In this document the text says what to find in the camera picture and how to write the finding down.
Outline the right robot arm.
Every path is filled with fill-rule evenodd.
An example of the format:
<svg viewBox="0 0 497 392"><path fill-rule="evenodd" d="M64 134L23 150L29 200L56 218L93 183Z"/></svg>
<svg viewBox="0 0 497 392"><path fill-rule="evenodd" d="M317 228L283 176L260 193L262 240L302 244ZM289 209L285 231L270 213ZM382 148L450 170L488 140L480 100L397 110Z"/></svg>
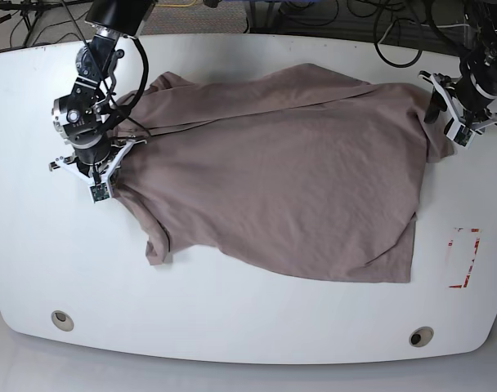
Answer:
<svg viewBox="0 0 497 392"><path fill-rule="evenodd" d="M151 137L146 127L139 136L112 136L110 131L125 120L146 89L149 62L139 40L144 23L156 6L155 1L95 1L86 22L96 30L91 41L78 51L77 77L71 92L54 101L51 117L56 132L74 152L50 163L51 171L63 169L79 178L97 203L114 196L115 172L133 146ZM140 85L126 104L114 99L117 84L114 71L124 51L117 47L120 38L133 41L142 63Z"/></svg>

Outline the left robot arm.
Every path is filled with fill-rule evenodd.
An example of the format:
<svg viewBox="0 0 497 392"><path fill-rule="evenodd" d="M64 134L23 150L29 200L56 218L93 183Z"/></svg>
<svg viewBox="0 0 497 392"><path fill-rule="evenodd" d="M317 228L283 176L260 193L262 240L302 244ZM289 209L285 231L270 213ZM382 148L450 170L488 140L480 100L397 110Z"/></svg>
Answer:
<svg viewBox="0 0 497 392"><path fill-rule="evenodd" d="M432 96L424 122L434 123L439 114L450 117L445 136L467 148L477 135L490 126L497 127L497 113L489 105L497 100L497 1L466 1L465 18L475 30L470 48L445 36L434 22L432 1L426 1L425 13L433 33L459 58L458 78L422 71L419 77L432 84Z"/></svg>

